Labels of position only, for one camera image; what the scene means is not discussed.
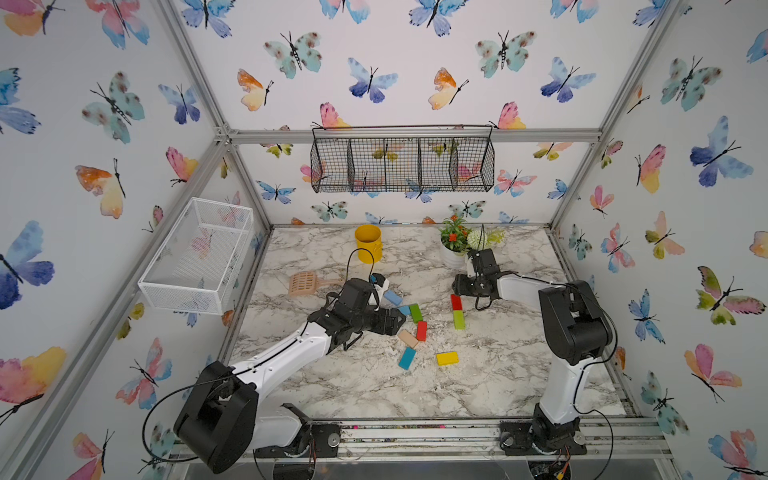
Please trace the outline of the red block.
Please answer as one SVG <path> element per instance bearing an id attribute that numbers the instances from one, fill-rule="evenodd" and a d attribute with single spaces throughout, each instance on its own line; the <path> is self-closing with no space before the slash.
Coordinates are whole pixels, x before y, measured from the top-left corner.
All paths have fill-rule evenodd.
<path id="1" fill-rule="evenodd" d="M 426 321 L 419 321 L 417 323 L 416 338 L 419 342 L 425 342 L 427 339 L 428 323 Z"/>
<path id="2" fill-rule="evenodd" d="M 462 311 L 463 310 L 463 304 L 461 297 L 459 295 L 452 294 L 451 295 L 451 306 L 453 311 Z"/>

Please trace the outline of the lime green block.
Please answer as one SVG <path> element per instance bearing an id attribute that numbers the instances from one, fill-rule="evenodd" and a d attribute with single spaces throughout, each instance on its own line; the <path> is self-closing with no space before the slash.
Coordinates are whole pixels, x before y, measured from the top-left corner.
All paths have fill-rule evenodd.
<path id="1" fill-rule="evenodd" d="M 465 330 L 466 323 L 465 323 L 464 312 L 462 310 L 454 310 L 452 314 L 453 314 L 454 328 L 456 330 Z"/>

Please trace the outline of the teal block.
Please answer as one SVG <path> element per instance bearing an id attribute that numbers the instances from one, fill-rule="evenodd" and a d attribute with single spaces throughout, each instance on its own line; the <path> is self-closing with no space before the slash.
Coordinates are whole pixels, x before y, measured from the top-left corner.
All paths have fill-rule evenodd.
<path id="1" fill-rule="evenodd" d="M 411 347 L 407 347 L 398 362 L 398 366 L 403 370 L 409 370 L 413 363 L 415 355 L 416 355 L 416 351 Z"/>

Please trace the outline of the yellow block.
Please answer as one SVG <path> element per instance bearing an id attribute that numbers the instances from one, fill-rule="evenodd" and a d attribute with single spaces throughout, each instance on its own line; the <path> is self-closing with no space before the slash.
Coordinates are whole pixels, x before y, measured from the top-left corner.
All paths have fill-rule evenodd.
<path id="1" fill-rule="evenodd" d="M 436 355 L 436 362 L 439 366 L 455 365 L 460 362 L 460 358 L 457 352 L 444 352 Z"/>

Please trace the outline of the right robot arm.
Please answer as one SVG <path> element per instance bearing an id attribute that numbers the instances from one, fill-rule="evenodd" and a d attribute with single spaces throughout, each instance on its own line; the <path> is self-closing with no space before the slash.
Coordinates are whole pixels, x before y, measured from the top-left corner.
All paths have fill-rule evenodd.
<path id="1" fill-rule="evenodd" d="M 490 249 L 468 253 L 471 265 L 452 284 L 458 296 L 525 303 L 538 307 L 552 353 L 547 385 L 531 419 L 500 426 L 500 448 L 508 456 L 584 455 L 578 401 L 586 377 L 602 362 L 614 338 L 607 315 L 584 281 L 558 283 L 503 271 Z"/>

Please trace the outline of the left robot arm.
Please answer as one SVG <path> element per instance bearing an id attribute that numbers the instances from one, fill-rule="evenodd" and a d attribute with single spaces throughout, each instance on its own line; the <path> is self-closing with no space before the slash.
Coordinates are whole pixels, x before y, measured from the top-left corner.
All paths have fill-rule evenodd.
<path id="1" fill-rule="evenodd" d="M 347 280 L 327 295 L 295 332 L 262 353 L 232 366 L 203 369 L 173 427 L 174 434 L 213 473 L 222 473 L 247 451 L 304 456 L 312 422 L 296 406 L 266 403 L 285 380 L 337 349 L 348 350 L 363 333 L 395 336 L 406 317 L 382 306 L 388 279 Z"/>

